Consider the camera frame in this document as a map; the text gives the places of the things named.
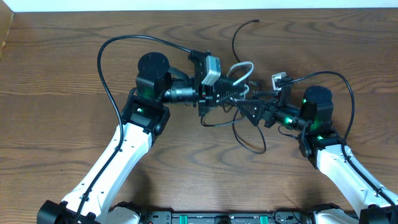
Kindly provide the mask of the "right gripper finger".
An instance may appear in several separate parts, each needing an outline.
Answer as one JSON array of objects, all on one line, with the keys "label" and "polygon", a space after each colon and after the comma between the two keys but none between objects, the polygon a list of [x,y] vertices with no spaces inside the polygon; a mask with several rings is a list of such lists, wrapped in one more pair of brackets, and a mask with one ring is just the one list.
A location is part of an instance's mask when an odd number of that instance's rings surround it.
[{"label": "right gripper finger", "polygon": [[238,100],[234,104],[254,126],[259,124],[266,110],[265,103],[261,100]]},{"label": "right gripper finger", "polygon": [[253,98],[259,98],[259,97],[262,97],[262,96],[274,96],[274,97],[277,97],[278,94],[279,94],[279,92],[275,91],[275,90],[269,90],[269,91],[261,90],[261,91],[253,91],[252,92],[252,97]]}]

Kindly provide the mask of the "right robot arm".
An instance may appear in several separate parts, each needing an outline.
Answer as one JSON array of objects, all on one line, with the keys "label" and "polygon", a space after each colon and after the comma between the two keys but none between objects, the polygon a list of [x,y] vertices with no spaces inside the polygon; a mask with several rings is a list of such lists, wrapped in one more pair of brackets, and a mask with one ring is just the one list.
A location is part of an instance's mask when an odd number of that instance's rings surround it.
[{"label": "right robot arm", "polygon": [[323,86],[305,90],[298,108],[288,104],[295,80],[277,74],[272,77],[272,98],[261,94],[234,101],[252,124],[264,120],[267,128],[275,123],[299,132],[299,149],[312,166],[327,176],[352,206],[351,217],[333,204],[319,205],[296,220],[298,223],[397,223],[397,194],[387,189],[355,157],[346,139],[332,126],[332,93]]}]

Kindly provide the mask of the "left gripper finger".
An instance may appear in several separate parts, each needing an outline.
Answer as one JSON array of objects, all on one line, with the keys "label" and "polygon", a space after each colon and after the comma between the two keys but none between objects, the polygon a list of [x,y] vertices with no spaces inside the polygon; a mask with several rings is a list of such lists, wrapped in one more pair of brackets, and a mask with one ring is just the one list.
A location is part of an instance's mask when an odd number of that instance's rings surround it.
[{"label": "left gripper finger", "polygon": [[243,92],[246,89],[246,87],[242,83],[239,83],[237,85],[233,85],[233,83],[234,83],[234,80],[231,80],[229,78],[220,77],[216,81],[216,91]]},{"label": "left gripper finger", "polygon": [[231,98],[237,98],[239,96],[243,96],[248,91],[219,91],[217,93],[217,104],[220,105]]}]

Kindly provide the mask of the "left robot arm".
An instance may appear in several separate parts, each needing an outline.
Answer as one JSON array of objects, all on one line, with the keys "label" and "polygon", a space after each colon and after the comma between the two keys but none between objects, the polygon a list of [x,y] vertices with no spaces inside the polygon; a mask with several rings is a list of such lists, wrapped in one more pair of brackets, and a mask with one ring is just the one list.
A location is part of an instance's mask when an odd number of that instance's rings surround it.
[{"label": "left robot arm", "polygon": [[162,134],[170,111],[166,103],[199,103],[202,113],[224,100],[244,96],[249,87],[221,76],[220,60],[192,52],[197,74],[189,77],[171,67],[159,52],[143,55],[136,87],[119,113],[119,125],[108,147],[83,180],[60,203],[46,201],[37,223],[139,223],[138,212],[111,204],[138,161]]}]

